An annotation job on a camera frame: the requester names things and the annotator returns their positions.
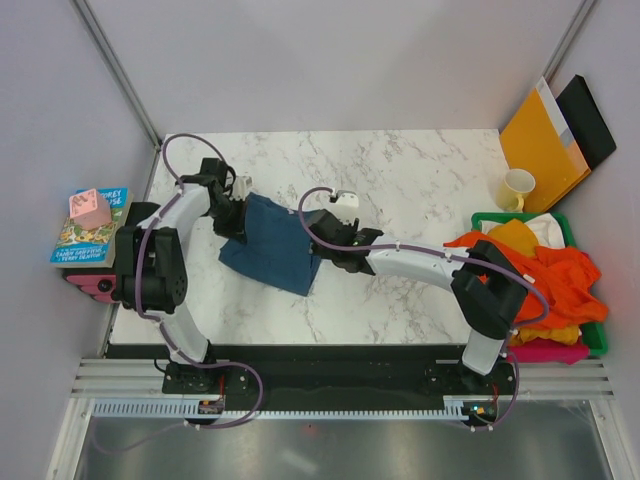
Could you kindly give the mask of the orange t shirt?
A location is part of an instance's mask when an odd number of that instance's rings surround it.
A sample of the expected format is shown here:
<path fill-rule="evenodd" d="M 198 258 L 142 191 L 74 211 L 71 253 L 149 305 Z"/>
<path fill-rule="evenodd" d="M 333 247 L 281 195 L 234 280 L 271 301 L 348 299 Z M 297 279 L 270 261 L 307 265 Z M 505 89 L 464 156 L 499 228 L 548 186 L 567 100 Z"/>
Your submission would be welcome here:
<path fill-rule="evenodd" d="M 551 328 L 602 323 L 608 307 L 591 294 L 591 287 L 601 278 L 600 270 L 588 256 L 574 247 L 535 248 L 535 257 L 528 258 L 488 235 L 471 231 L 447 242 L 447 247 L 472 247 L 478 241 L 495 244 L 519 273 L 534 280 L 534 286 L 547 300 L 550 311 L 540 324 Z"/>

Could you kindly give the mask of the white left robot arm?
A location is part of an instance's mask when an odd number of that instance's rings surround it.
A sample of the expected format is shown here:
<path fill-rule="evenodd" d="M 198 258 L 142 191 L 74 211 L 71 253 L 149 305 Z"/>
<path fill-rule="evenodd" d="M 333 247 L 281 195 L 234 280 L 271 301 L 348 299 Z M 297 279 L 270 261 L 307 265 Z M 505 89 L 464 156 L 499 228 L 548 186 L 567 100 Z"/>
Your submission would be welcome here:
<path fill-rule="evenodd" d="M 115 234 L 115 283 L 111 298 L 150 321 L 160 332 L 175 363 L 188 365 L 185 382 L 208 393 L 219 382 L 210 343 L 186 306 L 188 274 L 185 249 L 197 220 L 212 219 L 215 235 L 246 242 L 246 189 L 235 170 L 220 158 L 204 158 L 200 170 L 183 175 L 164 204 L 134 202 Z"/>

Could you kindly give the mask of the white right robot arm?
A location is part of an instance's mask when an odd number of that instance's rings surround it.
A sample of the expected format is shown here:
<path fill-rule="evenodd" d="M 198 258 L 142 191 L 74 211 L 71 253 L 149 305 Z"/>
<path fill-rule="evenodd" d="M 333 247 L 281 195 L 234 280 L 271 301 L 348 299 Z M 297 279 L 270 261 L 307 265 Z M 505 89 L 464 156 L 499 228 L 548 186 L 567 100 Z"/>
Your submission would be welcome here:
<path fill-rule="evenodd" d="M 467 392 L 483 392 L 494 381 L 516 315 L 529 283 L 488 241 L 468 248 L 434 247 L 397 239 L 378 229 L 347 225 L 320 210 L 303 222 L 313 253 L 349 273 L 395 276 L 451 293 L 470 327 L 458 368 Z"/>

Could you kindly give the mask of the blue t shirt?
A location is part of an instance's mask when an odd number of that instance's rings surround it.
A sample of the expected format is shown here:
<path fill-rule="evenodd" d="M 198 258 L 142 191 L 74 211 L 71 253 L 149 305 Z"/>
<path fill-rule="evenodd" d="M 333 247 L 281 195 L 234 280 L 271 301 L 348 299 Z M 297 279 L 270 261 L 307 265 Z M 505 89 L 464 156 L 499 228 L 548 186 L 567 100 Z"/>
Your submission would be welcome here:
<path fill-rule="evenodd" d="M 298 213 L 250 194 L 246 241 L 228 240 L 219 261 L 249 279 L 299 296 L 308 296 L 321 259 L 310 253 L 311 239 Z"/>

